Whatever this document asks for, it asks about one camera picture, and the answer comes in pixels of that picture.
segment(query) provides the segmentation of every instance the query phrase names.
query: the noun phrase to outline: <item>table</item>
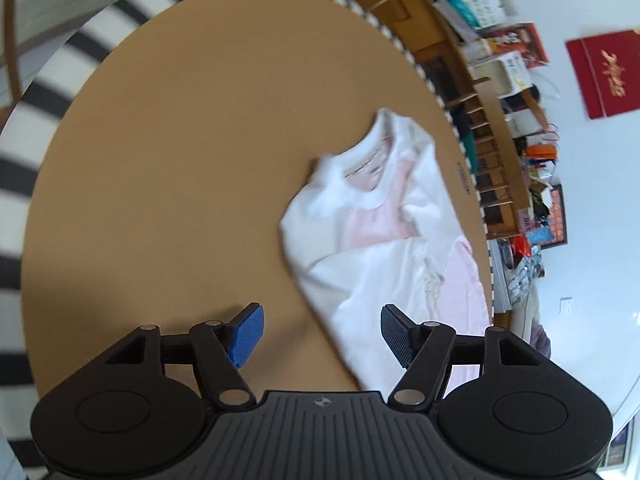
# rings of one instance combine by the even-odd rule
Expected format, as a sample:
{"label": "table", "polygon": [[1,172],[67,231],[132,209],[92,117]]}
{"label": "table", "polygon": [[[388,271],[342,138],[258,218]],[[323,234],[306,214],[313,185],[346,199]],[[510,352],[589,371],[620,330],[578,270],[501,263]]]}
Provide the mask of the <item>table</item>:
{"label": "table", "polygon": [[[12,216],[5,283],[22,289],[39,393],[140,324],[178,333],[251,301],[266,327],[242,374],[258,396],[355,388],[294,285],[277,225],[312,161],[355,144],[380,107],[436,139],[490,298],[478,196],[423,76],[346,0],[121,0],[90,20],[0,139],[0,153],[38,172],[28,215]],[[192,384],[183,368],[168,373]]]}

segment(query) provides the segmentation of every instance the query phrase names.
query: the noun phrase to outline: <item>book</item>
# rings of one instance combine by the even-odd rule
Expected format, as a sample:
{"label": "book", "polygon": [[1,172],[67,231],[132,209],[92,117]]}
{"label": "book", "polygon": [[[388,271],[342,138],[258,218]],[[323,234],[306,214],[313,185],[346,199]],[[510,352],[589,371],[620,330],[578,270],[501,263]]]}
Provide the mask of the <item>book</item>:
{"label": "book", "polygon": [[640,30],[566,44],[590,119],[640,108]]}
{"label": "book", "polygon": [[483,32],[482,36],[488,41],[496,56],[518,51],[522,54],[527,68],[545,66],[549,63],[545,47],[542,45],[536,25],[533,23],[518,23],[496,28],[489,32]]}

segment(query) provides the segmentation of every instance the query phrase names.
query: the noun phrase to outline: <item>light switch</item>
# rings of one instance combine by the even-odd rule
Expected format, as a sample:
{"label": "light switch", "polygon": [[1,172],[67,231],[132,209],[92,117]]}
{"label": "light switch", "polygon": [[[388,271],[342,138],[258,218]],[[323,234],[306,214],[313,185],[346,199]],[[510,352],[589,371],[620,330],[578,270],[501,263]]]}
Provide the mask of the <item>light switch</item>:
{"label": "light switch", "polygon": [[568,316],[571,314],[572,298],[560,298],[560,316]]}

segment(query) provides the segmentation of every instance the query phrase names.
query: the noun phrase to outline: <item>picture frame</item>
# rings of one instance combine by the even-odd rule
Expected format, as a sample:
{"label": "picture frame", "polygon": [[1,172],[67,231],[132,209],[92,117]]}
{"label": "picture frame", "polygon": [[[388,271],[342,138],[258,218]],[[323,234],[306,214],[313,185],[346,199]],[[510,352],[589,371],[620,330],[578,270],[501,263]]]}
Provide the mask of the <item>picture frame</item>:
{"label": "picture frame", "polygon": [[564,195],[562,194],[562,184],[554,186],[551,190],[552,206],[549,208],[549,228],[554,234],[554,238],[549,242],[540,244],[543,249],[565,245],[566,237],[566,215],[564,212]]}

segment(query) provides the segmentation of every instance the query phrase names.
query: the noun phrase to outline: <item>round joint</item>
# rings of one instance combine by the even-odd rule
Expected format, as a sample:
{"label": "round joint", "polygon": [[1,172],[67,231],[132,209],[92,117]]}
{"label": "round joint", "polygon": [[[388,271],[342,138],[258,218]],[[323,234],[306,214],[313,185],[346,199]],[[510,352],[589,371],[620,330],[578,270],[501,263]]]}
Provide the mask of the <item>round joint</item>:
{"label": "round joint", "polygon": [[405,406],[417,406],[424,399],[424,393],[419,390],[399,390],[394,394],[394,400]]}
{"label": "round joint", "polygon": [[226,404],[227,406],[242,406],[246,404],[251,399],[251,395],[249,392],[245,390],[225,390],[218,397],[220,402]]}

